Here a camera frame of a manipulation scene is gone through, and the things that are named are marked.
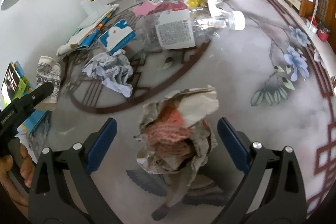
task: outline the metal screw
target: metal screw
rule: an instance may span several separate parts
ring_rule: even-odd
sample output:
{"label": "metal screw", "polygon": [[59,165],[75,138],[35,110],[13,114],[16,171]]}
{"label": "metal screw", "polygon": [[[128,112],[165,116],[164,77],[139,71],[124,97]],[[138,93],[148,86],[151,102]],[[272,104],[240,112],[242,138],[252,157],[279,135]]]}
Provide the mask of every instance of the metal screw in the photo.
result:
{"label": "metal screw", "polygon": [[286,150],[288,153],[292,153],[292,152],[293,152],[293,148],[291,148],[290,146],[286,146],[286,147],[285,147],[285,150]]}
{"label": "metal screw", "polygon": [[79,149],[81,149],[82,148],[82,144],[81,143],[75,143],[74,145],[73,145],[73,149],[75,149],[75,150],[79,150]]}
{"label": "metal screw", "polygon": [[43,148],[42,153],[43,154],[48,154],[49,151],[50,151],[49,147],[45,147],[45,148]]}
{"label": "metal screw", "polygon": [[252,143],[252,146],[253,146],[255,149],[260,149],[260,148],[262,148],[262,144],[259,143],[259,142],[254,142],[254,143]]}

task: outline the crumpled brown paper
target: crumpled brown paper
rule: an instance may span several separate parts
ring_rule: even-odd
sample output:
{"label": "crumpled brown paper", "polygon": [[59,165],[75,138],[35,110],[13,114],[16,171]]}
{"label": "crumpled brown paper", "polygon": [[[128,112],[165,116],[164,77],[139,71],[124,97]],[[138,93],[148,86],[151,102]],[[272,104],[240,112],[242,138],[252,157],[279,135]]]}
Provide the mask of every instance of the crumpled brown paper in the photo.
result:
{"label": "crumpled brown paper", "polygon": [[140,135],[135,137],[146,144],[137,154],[138,164],[151,174],[177,174],[191,162],[190,186],[217,146],[204,118],[218,107],[212,86],[173,91],[163,100],[145,105]]}

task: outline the blue card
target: blue card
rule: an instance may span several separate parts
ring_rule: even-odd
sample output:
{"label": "blue card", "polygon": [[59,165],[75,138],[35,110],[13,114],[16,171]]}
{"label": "blue card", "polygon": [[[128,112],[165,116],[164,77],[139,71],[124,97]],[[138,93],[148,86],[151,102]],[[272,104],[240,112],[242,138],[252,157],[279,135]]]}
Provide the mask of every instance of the blue card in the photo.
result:
{"label": "blue card", "polygon": [[128,26],[125,19],[120,20],[113,27],[103,33],[99,40],[111,54],[125,47],[125,45],[135,38],[135,32]]}

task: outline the blue gripper pad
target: blue gripper pad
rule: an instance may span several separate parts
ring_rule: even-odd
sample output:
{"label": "blue gripper pad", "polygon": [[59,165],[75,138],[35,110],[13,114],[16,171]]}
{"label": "blue gripper pad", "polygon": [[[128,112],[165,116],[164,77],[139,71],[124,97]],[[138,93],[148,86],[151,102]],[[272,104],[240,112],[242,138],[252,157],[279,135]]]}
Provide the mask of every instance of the blue gripper pad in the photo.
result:
{"label": "blue gripper pad", "polygon": [[99,132],[92,133],[85,141],[84,146],[91,142],[91,148],[88,152],[86,152],[85,171],[87,174],[90,175],[92,172],[99,169],[99,166],[110,148],[116,134],[117,122],[115,119],[109,118]]}
{"label": "blue gripper pad", "polygon": [[222,139],[238,170],[248,174],[250,170],[249,155],[237,137],[237,132],[227,119],[221,118],[217,124],[218,135]]}

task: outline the human hand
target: human hand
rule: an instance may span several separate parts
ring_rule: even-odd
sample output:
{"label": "human hand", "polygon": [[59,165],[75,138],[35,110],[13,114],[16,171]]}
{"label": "human hand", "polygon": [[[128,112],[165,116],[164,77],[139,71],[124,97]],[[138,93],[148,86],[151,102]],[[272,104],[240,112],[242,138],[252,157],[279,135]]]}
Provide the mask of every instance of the human hand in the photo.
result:
{"label": "human hand", "polygon": [[[22,156],[22,165],[20,168],[20,173],[22,177],[25,179],[25,185],[30,188],[35,166],[32,162],[31,156],[28,154],[27,148],[21,144],[20,146],[20,154]],[[16,186],[13,184],[11,179],[8,177],[7,172],[11,170],[13,167],[13,157],[11,155],[7,155],[4,157],[0,157],[0,182],[4,189],[6,190],[9,197],[21,206],[28,206],[28,200],[24,198]]]}

